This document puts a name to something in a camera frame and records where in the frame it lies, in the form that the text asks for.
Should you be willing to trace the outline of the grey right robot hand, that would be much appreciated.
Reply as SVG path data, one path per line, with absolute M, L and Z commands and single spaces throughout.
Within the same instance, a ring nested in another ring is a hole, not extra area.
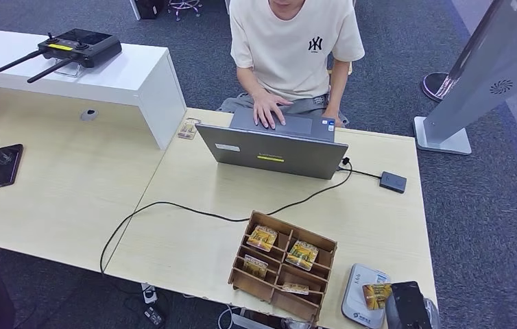
M 392 293 L 385 304 L 389 329 L 439 329 L 440 315 L 437 306 L 425 298 L 416 281 L 391 284 Z

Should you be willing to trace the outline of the person's left hand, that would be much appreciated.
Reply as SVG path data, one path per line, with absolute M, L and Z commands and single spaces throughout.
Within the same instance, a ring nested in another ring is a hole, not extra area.
M 332 119 L 334 121 L 335 127 L 344 127 L 344 121 L 339 114 L 338 108 L 332 108 L 330 106 L 327 107 L 327 109 L 323 111 L 322 117 Z

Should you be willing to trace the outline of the person's right hand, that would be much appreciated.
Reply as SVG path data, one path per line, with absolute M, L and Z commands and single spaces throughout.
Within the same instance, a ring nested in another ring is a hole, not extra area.
M 279 106 L 290 106 L 291 101 L 287 101 L 280 96 L 273 95 L 266 90 L 252 94 L 253 99 L 253 120 L 255 125 L 263 125 L 266 128 L 276 128 L 275 119 L 281 125 L 286 125 L 285 118 Z

